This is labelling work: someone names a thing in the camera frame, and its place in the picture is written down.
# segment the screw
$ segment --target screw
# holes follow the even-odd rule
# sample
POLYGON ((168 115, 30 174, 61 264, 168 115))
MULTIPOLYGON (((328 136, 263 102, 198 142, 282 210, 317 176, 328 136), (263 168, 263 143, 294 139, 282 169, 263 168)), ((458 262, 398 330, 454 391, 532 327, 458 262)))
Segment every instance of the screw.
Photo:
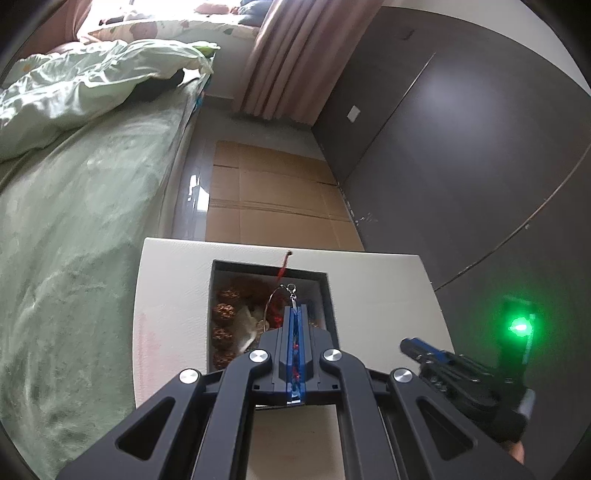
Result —
POLYGON ((264 350, 253 350, 251 354, 248 355, 248 358, 250 358, 256 364, 261 364, 267 360, 267 358, 269 358, 269 354, 264 350))
POLYGON ((336 348, 329 348, 322 356, 329 362, 338 362, 341 358, 343 358, 343 354, 336 348))
POLYGON ((408 383, 413 379, 413 373, 407 368, 397 368, 392 376, 399 383, 408 383))
POLYGON ((186 384, 195 383, 197 380, 199 380, 199 372, 197 370, 193 370, 192 368, 187 368, 186 370, 180 372, 178 379, 186 384))

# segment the hand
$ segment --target hand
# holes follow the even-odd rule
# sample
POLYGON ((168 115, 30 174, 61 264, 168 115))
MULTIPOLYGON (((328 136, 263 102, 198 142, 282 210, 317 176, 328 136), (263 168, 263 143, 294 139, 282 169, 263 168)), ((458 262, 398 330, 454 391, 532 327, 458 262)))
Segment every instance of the hand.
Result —
POLYGON ((509 452, 515 460, 517 460, 520 464, 524 464, 525 462, 525 449, 523 448, 523 443, 517 442, 507 442, 505 445, 505 450, 509 452))

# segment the green led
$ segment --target green led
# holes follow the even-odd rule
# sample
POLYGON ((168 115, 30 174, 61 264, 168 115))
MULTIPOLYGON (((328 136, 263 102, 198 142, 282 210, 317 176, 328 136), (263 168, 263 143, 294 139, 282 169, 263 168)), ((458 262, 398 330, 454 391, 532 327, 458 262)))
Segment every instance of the green led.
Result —
POLYGON ((525 317, 519 317, 513 320, 509 330, 516 334, 518 337, 525 337, 531 335, 533 330, 531 323, 525 317))

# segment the pink curtain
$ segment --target pink curtain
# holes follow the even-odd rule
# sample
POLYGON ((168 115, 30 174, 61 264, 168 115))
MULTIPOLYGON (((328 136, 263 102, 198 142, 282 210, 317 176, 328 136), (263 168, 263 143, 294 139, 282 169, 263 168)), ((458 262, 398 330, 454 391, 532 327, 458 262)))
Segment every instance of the pink curtain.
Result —
POLYGON ((234 110, 313 125, 383 0, 274 0, 234 110))

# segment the green blanket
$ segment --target green blanket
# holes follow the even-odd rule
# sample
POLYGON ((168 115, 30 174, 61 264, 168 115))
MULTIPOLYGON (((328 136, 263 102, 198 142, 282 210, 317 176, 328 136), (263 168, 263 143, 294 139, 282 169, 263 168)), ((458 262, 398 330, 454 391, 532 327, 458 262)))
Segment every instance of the green blanket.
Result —
POLYGON ((147 218, 207 77, 61 134, 0 186, 0 420, 42 480, 134 408, 147 218))
POLYGON ((46 147, 62 132, 86 125, 147 79, 169 79, 183 68, 213 73, 207 56, 217 48, 208 42, 116 40, 91 44, 84 52, 19 60, 0 93, 0 161, 46 147))

